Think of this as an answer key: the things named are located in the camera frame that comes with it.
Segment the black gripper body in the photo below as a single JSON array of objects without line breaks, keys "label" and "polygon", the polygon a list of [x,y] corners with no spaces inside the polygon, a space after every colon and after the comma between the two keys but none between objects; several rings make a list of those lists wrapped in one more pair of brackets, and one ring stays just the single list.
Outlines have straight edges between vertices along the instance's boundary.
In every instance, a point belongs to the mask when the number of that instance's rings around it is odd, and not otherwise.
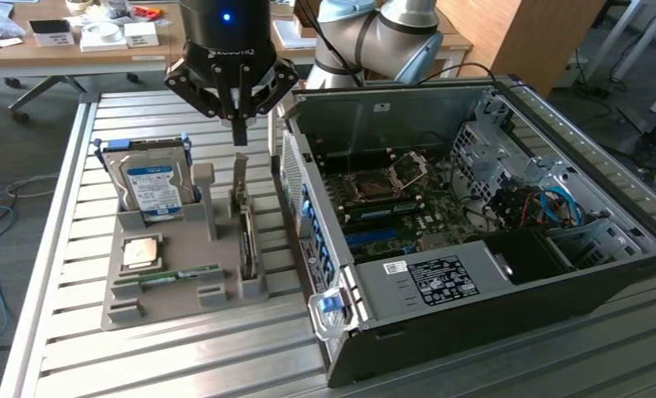
[{"label": "black gripper body", "polygon": [[250,68],[250,83],[259,86],[277,63],[270,34],[268,1],[182,1],[186,29],[184,61],[203,86],[240,86]]}]

